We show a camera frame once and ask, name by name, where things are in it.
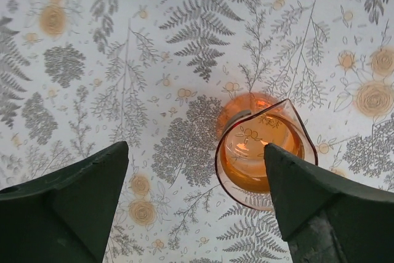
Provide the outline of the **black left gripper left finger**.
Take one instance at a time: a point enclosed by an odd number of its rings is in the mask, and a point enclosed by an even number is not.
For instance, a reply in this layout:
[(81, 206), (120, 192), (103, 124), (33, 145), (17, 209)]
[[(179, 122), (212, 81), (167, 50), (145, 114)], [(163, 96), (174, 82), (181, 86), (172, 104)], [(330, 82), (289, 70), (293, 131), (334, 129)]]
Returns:
[(126, 142), (1, 190), (1, 262), (102, 262), (129, 163)]

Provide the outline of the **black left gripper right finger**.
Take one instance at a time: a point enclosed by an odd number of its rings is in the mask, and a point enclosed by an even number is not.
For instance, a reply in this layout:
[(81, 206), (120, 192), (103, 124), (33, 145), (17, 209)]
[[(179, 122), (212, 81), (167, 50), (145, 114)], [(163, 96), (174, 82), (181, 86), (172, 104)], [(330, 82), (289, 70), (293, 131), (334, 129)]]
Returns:
[(393, 193), (264, 150), (270, 195), (293, 262), (393, 262)]

